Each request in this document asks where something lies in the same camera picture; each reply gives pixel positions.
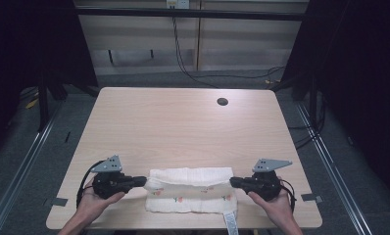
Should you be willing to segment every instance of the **light wood surface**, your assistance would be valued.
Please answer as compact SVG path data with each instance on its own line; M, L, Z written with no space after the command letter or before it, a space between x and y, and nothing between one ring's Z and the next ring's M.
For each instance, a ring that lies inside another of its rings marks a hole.
M218 98L226 98L228 105L220 106ZM321 226L316 203L301 199L311 189L271 91L102 89L58 194L68 203L52 208L49 228L62 228L74 214L76 191L91 165L115 154L123 172L132 176L148 176L152 168L230 166L235 176L247 177L259 158L292 161L276 173L294 186L295 217L301 227ZM274 227L242 190L236 194L240 229ZM145 201L146 190L132 189L91 228L225 228L222 214L147 212Z

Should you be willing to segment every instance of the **wooden table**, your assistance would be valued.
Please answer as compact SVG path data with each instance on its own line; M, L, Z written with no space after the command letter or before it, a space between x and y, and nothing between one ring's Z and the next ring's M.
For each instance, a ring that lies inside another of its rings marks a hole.
M218 104L218 98L228 101ZM295 217L303 228L321 226L312 193L275 95L266 90L189 88L104 88L85 126L47 226L60 229L75 212L75 195L86 171L119 155L123 172L148 176L152 168L224 167L252 175L257 159L288 160L278 169L296 191ZM237 189L240 229L274 225L263 209ZM222 214L145 211L146 190L132 189L90 225L110 229L221 229Z

